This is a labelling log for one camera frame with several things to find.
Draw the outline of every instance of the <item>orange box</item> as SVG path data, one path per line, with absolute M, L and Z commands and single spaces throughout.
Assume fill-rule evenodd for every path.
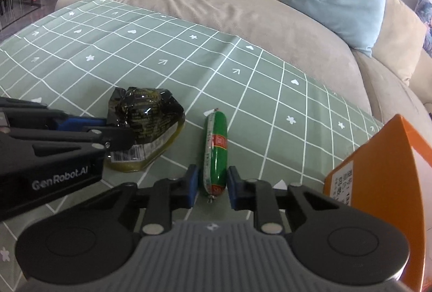
M 343 161 L 324 193 L 398 227 L 410 243 L 400 280 L 432 286 L 432 149 L 407 120 L 396 115 Z

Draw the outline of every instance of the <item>patterned pillow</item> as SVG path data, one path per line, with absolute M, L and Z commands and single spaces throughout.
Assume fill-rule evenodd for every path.
M 415 12 L 428 28 L 423 49 L 432 57 L 432 3 L 429 0 L 418 0 Z

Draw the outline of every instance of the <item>green sausage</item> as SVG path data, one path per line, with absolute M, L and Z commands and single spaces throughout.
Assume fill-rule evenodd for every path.
M 211 199 L 222 194 L 226 187 L 227 123 L 224 113 L 217 109 L 206 119 L 206 145 L 202 183 Z

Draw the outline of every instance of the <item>red label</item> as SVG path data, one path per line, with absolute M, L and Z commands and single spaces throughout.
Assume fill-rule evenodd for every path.
M 220 147 L 226 150 L 226 138 L 221 135 L 213 135 L 213 147 Z
M 212 185 L 212 195 L 213 196 L 220 196 L 222 192 L 224 191 L 224 187 L 219 185 Z

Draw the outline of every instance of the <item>green tablecloth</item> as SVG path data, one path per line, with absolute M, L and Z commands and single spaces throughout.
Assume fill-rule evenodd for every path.
M 292 65 L 216 30 L 112 0 L 84 0 L 28 26 L 0 46 L 0 95 L 41 101 L 74 115 L 106 117 L 114 87 L 166 88 L 186 111 L 175 143 L 144 171 L 106 168 L 103 180 L 0 224 L 0 291 L 24 280 L 16 238 L 34 220 L 109 187 L 140 187 L 182 176 L 199 164 L 204 113 L 219 108 L 229 123 L 228 161 L 243 178 L 272 185 L 302 182 L 322 190 L 325 176 L 382 124 Z M 225 193 L 199 196 L 174 219 L 246 218 Z

